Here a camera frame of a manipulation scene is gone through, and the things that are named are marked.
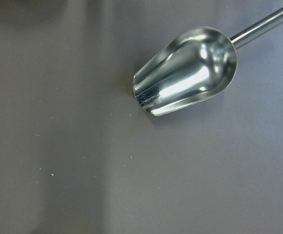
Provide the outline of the metal scoop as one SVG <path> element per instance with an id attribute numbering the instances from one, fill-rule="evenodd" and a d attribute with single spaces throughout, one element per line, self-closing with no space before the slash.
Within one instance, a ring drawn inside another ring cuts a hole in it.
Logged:
<path id="1" fill-rule="evenodd" d="M 283 7 L 232 37 L 207 26 L 180 34 L 134 74 L 138 104 L 159 117 L 220 94 L 235 77 L 237 50 L 282 23 Z"/>

